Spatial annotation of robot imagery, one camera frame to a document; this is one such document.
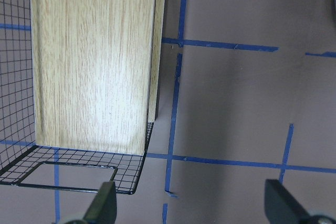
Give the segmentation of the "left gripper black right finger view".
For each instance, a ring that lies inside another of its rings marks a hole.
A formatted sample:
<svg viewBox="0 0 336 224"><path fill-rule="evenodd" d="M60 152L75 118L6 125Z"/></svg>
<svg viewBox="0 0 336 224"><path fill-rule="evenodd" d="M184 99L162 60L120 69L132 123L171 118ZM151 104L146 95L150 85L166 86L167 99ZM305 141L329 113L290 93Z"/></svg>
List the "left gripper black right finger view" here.
<svg viewBox="0 0 336 224"><path fill-rule="evenodd" d="M307 223L311 215L276 179L265 181L264 211L269 223Z"/></svg>

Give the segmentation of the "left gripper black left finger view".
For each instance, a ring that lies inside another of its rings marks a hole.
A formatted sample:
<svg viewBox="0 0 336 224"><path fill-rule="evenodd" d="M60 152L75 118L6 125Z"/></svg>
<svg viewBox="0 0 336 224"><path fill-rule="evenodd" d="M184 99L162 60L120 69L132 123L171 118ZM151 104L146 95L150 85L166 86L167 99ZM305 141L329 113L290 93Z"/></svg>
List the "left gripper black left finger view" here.
<svg viewBox="0 0 336 224"><path fill-rule="evenodd" d="M83 216L85 223L113 224L117 218L117 197L114 182L104 182Z"/></svg>

